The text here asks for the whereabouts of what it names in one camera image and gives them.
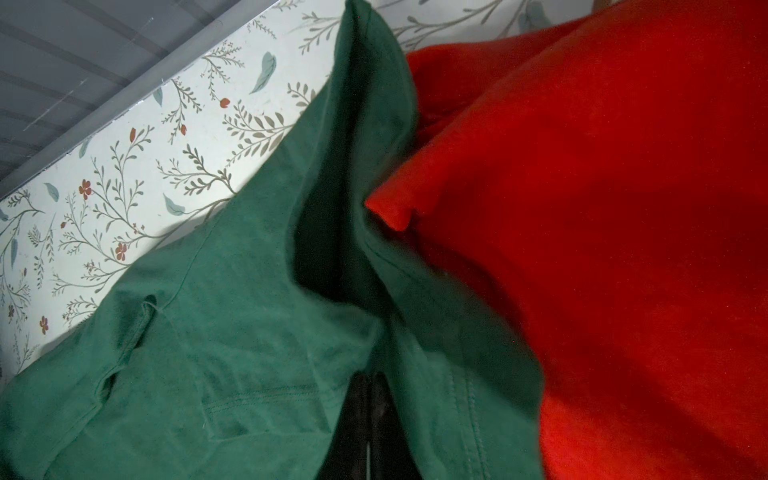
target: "floral pattern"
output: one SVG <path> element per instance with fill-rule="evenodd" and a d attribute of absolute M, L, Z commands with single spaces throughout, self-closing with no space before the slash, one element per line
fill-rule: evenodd
<path fill-rule="evenodd" d="M 372 3 L 411 51 L 566 22 L 592 2 Z M 279 0 L 0 201 L 0 389 L 92 315 L 132 262 L 209 220 L 253 176 L 328 78 L 343 8 Z"/>

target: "red garment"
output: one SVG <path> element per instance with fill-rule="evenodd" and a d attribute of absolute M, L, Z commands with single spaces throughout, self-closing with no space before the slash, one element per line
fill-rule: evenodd
<path fill-rule="evenodd" d="M 545 371 L 551 478 L 768 478 L 768 2 L 627 0 L 409 57 L 366 202 Z"/>

